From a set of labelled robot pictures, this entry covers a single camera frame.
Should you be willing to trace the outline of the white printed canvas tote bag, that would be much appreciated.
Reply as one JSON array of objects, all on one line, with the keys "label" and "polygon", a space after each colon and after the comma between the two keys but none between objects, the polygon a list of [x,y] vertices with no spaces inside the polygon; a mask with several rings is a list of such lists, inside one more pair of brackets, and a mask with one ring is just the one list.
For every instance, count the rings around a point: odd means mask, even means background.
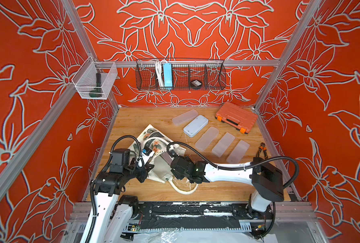
[{"label": "white printed canvas tote bag", "polygon": [[151,150],[148,154],[151,155],[149,162],[154,165],[154,168],[148,173],[148,179],[160,182],[169,183],[172,188],[183,195],[194,193],[198,186],[191,186],[190,182],[188,190],[178,188],[178,183],[171,172],[170,164],[173,158],[167,153],[166,147],[172,142],[166,135],[152,125],[148,125],[142,133],[137,137],[141,148],[148,148]]}]

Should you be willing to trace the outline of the translucent frosted pencil case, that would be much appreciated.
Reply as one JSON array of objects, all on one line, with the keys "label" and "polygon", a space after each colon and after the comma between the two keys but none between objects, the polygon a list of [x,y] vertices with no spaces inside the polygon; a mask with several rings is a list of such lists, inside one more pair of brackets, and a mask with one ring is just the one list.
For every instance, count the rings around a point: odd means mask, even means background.
[{"label": "translucent frosted pencil case", "polygon": [[200,152],[205,151],[218,134],[219,130],[217,128],[209,127],[208,130],[195,143],[195,148]]}]

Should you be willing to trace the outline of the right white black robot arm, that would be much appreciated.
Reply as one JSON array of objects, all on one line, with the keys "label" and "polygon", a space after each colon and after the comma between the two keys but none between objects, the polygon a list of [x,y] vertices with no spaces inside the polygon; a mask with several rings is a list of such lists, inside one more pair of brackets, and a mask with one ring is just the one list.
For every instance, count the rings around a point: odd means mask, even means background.
[{"label": "right white black robot arm", "polygon": [[[189,157],[180,156],[174,150],[176,145],[190,149],[201,160],[194,163]],[[171,172],[178,180],[187,178],[190,183],[196,184],[228,181],[252,185],[255,191],[250,195],[246,206],[247,217],[255,219],[257,216],[265,216],[267,210],[272,211],[269,226],[260,232],[251,233],[257,240],[263,240],[270,233],[276,219],[276,203],[284,200],[284,189],[289,187],[299,175],[298,162],[287,156],[265,159],[254,157],[248,163],[225,165],[211,162],[196,149],[183,142],[169,143],[166,151],[172,158]],[[294,173],[287,182],[283,182],[282,172],[270,164],[277,160],[287,160],[294,166]]]}]

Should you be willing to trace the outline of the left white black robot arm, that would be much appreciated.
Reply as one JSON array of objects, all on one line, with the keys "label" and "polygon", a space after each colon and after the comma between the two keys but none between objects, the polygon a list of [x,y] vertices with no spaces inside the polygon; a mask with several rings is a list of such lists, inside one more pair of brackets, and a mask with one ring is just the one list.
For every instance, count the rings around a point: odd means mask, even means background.
[{"label": "left white black robot arm", "polygon": [[122,159],[108,162],[91,183],[92,209],[81,237],[82,243],[117,243],[131,218],[139,214],[138,198],[120,194],[125,184],[136,178],[144,182],[154,168],[140,158],[136,162]]}]

